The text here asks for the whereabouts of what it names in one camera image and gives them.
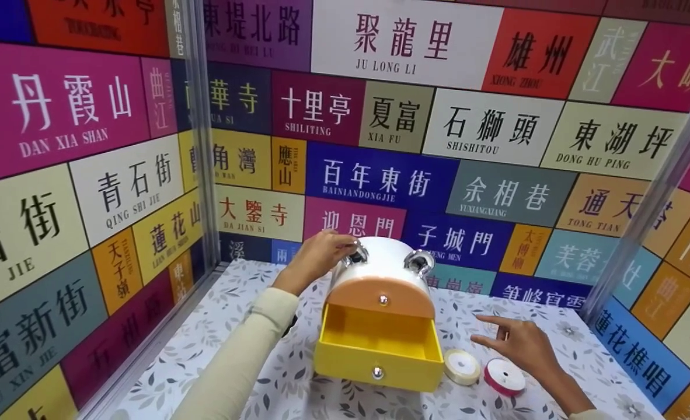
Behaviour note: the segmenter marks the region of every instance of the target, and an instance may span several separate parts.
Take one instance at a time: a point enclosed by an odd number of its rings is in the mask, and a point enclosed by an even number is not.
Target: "yellow drawer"
[[[444,357],[433,319],[326,304],[313,368],[320,375],[432,393]]]

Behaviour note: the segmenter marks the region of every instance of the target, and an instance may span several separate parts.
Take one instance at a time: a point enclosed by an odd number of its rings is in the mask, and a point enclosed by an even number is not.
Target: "table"
[[[111,415],[112,420],[168,419],[209,364],[249,304],[282,269],[258,261],[236,260],[212,286],[155,361]],[[516,398],[495,393],[483,380],[458,386],[446,376],[433,394],[322,377],[313,372],[313,348],[321,327],[321,308],[329,277],[302,295],[298,321],[282,338],[260,373],[243,420],[551,420],[564,418],[558,405],[527,376]],[[454,290],[431,289],[441,346],[462,348],[480,363],[495,351],[474,345],[471,334],[495,335],[495,326],[473,313],[529,319],[548,333],[558,360],[586,394],[613,418],[662,418],[599,340],[571,309],[535,305]]]

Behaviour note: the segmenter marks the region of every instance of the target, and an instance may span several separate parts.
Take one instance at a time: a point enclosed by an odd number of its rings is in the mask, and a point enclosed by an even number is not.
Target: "metal knob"
[[[374,380],[382,380],[384,377],[384,369],[381,369],[379,366],[374,367],[371,376],[374,377]]]

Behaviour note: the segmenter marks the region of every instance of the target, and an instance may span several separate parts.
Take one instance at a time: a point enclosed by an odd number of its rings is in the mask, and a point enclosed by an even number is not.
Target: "white ribbon spool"
[[[452,348],[444,354],[444,373],[457,385],[477,383],[482,371],[478,360],[466,351]]]
[[[527,386],[527,380],[524,379],[521,369],[504,359],[491,359],[487,362],[485,380],[487,385],[506,397],[521,394]]]

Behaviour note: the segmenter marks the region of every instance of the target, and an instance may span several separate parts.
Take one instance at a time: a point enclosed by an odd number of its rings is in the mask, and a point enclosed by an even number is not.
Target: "white sign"
[[[426,155],[539,166],[564,101],[436,90]]]
[[[91,247],[184,193],[177,135],[70,163]]]
[[[480,89],[503,8],[316,0],[311,72]]]

